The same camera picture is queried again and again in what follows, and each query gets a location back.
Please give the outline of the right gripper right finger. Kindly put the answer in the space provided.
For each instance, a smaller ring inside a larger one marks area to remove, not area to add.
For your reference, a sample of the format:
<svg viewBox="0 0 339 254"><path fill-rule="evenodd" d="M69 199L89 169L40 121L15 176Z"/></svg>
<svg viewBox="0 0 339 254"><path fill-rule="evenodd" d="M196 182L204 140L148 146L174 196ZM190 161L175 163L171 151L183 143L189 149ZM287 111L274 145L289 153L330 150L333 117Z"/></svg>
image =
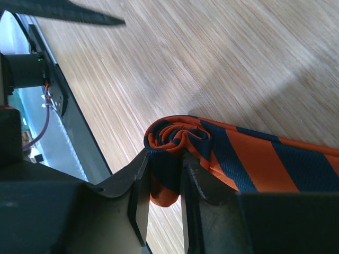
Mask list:
<svg viewBox="0 0 339 254"><path fill-rule="evenodd" d="M182 156L186 253L338 253L337 193L237 192Z"/></svg>

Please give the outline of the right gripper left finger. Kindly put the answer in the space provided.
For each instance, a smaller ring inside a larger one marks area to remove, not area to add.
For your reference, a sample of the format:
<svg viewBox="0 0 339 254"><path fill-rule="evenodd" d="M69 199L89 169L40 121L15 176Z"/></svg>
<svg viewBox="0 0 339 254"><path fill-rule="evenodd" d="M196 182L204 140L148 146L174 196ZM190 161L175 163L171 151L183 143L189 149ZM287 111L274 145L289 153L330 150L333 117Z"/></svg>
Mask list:
<svg viewBox="0 0 339 254"><path fill-rule="evenodd" d="M149 155L91 184L42 164L1 166L1 253L150 253Z"/></svg>

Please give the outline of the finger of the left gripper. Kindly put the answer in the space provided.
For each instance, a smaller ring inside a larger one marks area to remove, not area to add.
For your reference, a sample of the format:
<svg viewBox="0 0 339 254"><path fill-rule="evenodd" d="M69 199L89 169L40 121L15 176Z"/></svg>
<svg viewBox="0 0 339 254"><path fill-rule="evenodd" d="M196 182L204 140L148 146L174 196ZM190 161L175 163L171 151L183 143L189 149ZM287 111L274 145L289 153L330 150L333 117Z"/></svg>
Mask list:
<svg viewBox="0 0 339 254"><path fill-rule="evenodd" d="M12 13L68 22L104 26L125 25L125 21L118 17L79 6L71 1L1 0L1 9Z"/></svg>

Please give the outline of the orange navy striped tie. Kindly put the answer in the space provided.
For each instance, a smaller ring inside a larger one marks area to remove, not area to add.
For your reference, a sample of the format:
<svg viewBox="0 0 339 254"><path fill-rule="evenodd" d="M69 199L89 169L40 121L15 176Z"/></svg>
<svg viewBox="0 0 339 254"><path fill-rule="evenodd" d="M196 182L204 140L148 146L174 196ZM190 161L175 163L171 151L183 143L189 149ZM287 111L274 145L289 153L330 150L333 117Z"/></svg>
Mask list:
<svg viewBox="0 0 339 254"><path fill-rule="evenodd" d="M151 201L175 203L181 155L240 192L337 192L338 150L189 115L164 117L146 131Z"/></svg>

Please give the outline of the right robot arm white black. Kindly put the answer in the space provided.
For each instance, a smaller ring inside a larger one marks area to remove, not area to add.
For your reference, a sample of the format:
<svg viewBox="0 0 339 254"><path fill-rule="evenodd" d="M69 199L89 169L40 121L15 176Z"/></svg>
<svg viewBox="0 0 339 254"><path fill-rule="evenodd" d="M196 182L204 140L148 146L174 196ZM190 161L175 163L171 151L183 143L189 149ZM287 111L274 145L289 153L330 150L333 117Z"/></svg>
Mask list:
<svg viewBox="0 0 339 254"><path fill-rule="evenodd" d="M24 160L7 98L56 75L48 57L1 55L1 253L141 253L150 202L178 198L186 253L338 253L336 149L176 115L97 185Z"/></svg>

